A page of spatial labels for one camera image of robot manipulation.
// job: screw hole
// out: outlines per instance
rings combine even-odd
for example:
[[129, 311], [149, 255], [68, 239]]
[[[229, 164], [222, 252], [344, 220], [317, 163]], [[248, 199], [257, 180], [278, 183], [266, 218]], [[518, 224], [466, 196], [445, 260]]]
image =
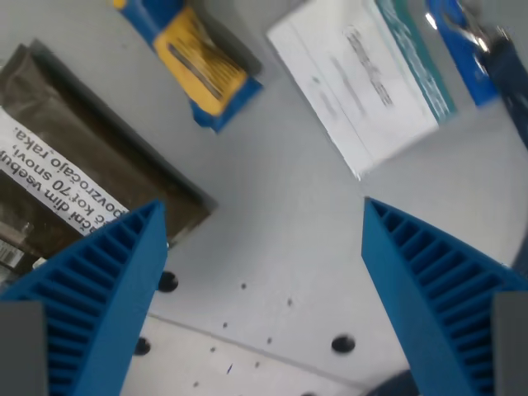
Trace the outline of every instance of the screw hole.
[[164, 271], [159, 279], [158, 290], [162, 293], [172, 293], [178, 287], [179, 282], [176, 275], [170, 271]]
[[346, 334], [337, 336], [332, 341], [332, 349], [340, 355], [345, 355], [352, 352], [355, 347], [356, 340], [354, 340], [352, 336], [348, 336]]
[[140, 337], [138, 342], [135, 344], [134, 355], [145, 356], [150, 352], [150, 343], [145, 337]]

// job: teal stripe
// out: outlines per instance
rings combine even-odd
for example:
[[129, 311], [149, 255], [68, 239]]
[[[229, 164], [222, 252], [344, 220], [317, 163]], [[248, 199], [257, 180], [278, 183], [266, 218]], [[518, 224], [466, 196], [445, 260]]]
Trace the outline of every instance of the teal stripe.
[[427, 105], [436, 121], [441, 123], [456, 113], [455, 103], [427, 51], [405, 2], [406, 0], [375, 0]]

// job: ribbed plastic surface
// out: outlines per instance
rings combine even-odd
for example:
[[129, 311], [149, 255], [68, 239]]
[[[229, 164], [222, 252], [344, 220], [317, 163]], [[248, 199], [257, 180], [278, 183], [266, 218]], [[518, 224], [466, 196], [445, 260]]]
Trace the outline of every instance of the ribbed plastic surface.
[[492, 396], [492, 297], [528, 290], [528, 282], [372, 199], [365, 202], [362, 256], [422, 393]]
[[3, 294], [40, 300], [50, 396], [117, 396], [167, 260], [163, 204], [128, 213]]

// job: barcode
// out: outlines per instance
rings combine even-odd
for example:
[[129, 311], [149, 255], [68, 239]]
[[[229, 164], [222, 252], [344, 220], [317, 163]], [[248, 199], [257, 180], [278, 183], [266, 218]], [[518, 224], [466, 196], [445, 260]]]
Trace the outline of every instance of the barcode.
[[22, 256], [24, 256], [23, 252], [0, 240], [0, 262], [14, 268]]

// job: gray table surface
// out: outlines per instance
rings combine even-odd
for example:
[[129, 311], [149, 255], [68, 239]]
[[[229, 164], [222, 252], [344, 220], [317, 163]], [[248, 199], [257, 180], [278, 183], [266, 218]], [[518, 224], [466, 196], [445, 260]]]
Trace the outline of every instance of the gray table surface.
[[[358, 182], [266, 40], [292, 2], [199, 6], [262, 62], [265, 90], [219, 136], [194, 123], [171, 74], [106, 0], [3, 0], [0, 59], [39, 38], [217, 201], [171, 251], [167, 266], [180, 285], [154, 299], [152, 314], [369, 389], [407, 362], [361, 260], [363, 197], [510, 264], [526, 231], [528, 152], [498, 102], [465, 112]], [[514, 38], [528, 34], [526, 7], [488, 4]], [[342, 332], [356, 339], [349, 356], [330, 348]]]

